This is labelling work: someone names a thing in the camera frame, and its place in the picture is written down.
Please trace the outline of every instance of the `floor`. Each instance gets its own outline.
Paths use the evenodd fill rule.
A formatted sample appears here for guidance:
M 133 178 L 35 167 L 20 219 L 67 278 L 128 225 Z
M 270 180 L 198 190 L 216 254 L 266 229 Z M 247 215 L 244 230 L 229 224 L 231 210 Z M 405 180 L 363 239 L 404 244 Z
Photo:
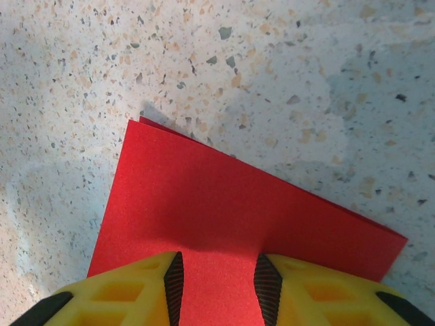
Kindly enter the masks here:
M 385 283 L 435 318 L 434 13 L 0 2 L 0 323 L 85 277 L 139 114 L 409 237 Z

